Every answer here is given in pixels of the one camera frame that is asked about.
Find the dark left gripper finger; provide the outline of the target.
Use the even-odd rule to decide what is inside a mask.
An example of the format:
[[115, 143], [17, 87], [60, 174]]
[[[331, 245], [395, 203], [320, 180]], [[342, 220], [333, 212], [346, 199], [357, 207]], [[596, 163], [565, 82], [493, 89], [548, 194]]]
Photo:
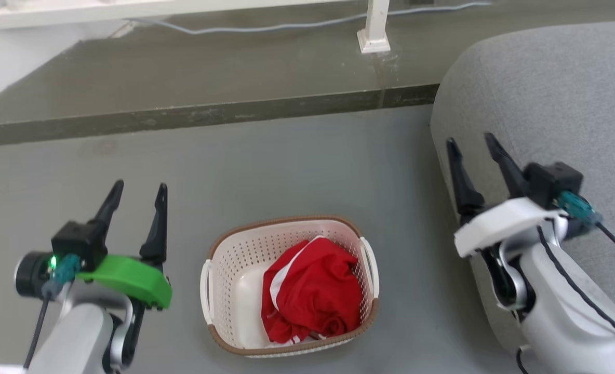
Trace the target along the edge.
[[110, 192], [106, 196], [104, 202], [101, 204], [98, 212], [93, 218], [94, 223], [96, 223], [98, 227], [101, 227], [103, 237], [106, 237], [106, 235], [108, 234], [111, 219], [113, 218], [113, 214], [115, 213], [115, 211], [117, 211], [120, 201], [122, 199], [124, 185], [125, 184], [123, 180], [115, 181]]
[[140, 248], [144, 263], [165, 263], [167, 260], [168, 187], [159, 186], [155, 200], [155, 217], [146, 242]]

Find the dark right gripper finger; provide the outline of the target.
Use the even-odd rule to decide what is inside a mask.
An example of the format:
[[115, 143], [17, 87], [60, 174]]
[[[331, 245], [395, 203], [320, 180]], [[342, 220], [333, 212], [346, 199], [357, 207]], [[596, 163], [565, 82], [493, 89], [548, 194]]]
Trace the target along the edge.
[[528, 194], [527, 181], [522, 170], [517, 166], [512, 157], [500, 144], [498, 139], [491, 132], [484, 134], [484, 140], [492, 156], [493, 161], [498, 164], [505, 185], [509, 191], [509, 198], [523, 198]]
[[447, 138], [446, 145], [456, 211], [460, 219], [473, 219], [484, 210], [484, 197], [476, 190], [467, 175], [463, 157], [455, 139]]

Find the white perforated plastic laundry basket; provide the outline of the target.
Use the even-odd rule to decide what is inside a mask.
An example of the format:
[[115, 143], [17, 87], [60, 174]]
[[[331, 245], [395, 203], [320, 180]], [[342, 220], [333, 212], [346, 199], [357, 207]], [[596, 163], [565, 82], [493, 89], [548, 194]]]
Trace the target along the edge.
[[[317, 236], [336, 242], [359, 260], [353, 272], [363, 291], [362, 324], [334, 338], [309, 338], [297, 345], [272, 343], [261, 318], [264, 272], [291, 246]], [[270, 359], [328, 350], [364, 334], [377, 316], [380, 281], [372, 247], [350, 220], [333, 215], [293, 216], [249, 223], [224, 233], [202, 267], [199, 291], [215, 343], [232, 354]]]

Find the red and white garment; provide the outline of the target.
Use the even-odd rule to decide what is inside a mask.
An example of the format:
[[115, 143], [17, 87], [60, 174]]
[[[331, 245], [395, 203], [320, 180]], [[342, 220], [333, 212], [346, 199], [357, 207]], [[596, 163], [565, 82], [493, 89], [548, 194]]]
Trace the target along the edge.
[[287, 249], [265, 270], [261, 320], [270, 342], [296, 345], [327, 339], [362, 324], [364, 294], [355, 256], [324, 236]]

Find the grey fabric sofa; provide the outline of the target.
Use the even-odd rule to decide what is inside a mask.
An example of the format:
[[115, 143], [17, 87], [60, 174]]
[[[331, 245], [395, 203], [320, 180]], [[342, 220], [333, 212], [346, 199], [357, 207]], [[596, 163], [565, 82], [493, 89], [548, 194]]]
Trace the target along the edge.
[[[615, 22], [530, 29], [476, 43], [440, 84], [431, 132], [455, 210], [447, 138], [455, 139], [486, 206], [509, 198], [484, 140], [491, 132], [521, 169], [561, 162], [583, 173], [580, 195], [615, 237]], [[561, 247], [615, 304], [609, 237], [595, 228]], [[456, 258], [471, 265], [498, 341], [514, 353], [526, 346], [513, 315], [497, 306], [483, 259]]]

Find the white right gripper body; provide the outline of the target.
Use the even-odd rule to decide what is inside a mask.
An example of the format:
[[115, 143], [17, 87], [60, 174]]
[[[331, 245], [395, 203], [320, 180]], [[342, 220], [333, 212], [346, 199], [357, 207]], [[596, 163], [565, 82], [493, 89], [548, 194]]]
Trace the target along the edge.
[[547, 219], [554, 220], [557, 239], [564, 239], [569, 225], [564, 211], [545, 210], [529, 198], [509, 199], [474, 217], [455, 232], [457, 253], [461, 258], [472, 256], [478, 249], [535, 228]]

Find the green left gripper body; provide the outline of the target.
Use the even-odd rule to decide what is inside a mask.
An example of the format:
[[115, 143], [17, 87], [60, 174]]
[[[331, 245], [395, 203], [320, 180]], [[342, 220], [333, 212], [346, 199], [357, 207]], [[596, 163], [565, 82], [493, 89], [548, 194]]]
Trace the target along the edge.
[[94, 271], [81, 271], [76, 277], [94, 281], [151, 307], [168, 309], [172, 301], [172, 286], [163, 272], [135, 258], [109, 254]]

